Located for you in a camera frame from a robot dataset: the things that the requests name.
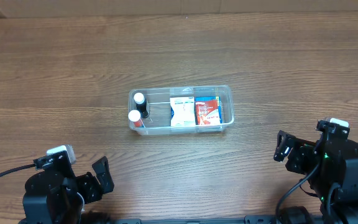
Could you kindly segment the white bandage box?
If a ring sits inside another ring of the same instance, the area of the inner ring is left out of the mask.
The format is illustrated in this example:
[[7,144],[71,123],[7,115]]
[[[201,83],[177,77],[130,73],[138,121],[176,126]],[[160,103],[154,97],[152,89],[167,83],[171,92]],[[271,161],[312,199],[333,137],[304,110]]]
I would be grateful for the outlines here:
[[193,96],[170,98],[171,127],[192,127],[195,121],[195,99]]

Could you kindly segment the black bottle white cap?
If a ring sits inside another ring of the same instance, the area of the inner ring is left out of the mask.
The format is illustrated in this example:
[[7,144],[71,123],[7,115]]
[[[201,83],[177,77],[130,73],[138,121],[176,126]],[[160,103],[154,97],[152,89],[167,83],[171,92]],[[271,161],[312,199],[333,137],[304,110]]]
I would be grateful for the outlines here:
[[133,97],[137,110],[140,112],[142,118],[148,118],[149,112],[147,109],[147,99],[143,93],[136,93]]

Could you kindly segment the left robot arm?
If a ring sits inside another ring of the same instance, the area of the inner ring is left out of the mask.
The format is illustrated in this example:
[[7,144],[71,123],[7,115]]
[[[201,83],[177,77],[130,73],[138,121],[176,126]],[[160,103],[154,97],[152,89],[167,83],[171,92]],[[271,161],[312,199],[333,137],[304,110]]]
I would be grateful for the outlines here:
[[114,189],[107,157],[92,164],[96,175],[87,172],[76,176],[66,151],[55,152],[34,161],[41,172],[25,183],[21,223],[63,223],[70,209],[81,217],[84,205],[97,202]]

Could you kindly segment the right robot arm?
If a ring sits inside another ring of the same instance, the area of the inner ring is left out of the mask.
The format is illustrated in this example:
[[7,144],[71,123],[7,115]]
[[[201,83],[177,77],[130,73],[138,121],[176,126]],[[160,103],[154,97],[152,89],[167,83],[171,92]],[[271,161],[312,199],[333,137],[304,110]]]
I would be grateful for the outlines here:
[[[315,142],[277,134],[274,160],[286,161],[286,169],[303,178],[278,201],[275,223],[358,223],[358,142],[348,138],[349,123],[340,119],[319,120],[316,130],[321,135]],[[305,207],[281,207],[305,182],[321,202],[319,217]]]

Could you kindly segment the orange tube white cap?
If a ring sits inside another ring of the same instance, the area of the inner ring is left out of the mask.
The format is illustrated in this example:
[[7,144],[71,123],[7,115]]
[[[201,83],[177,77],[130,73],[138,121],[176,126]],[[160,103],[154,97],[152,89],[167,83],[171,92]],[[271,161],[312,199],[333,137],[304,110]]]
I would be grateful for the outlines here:
[[142,121],[142,115],[138,110],[131,110],[128,113],[128,119],[136,128],[143,128],[144,123]]

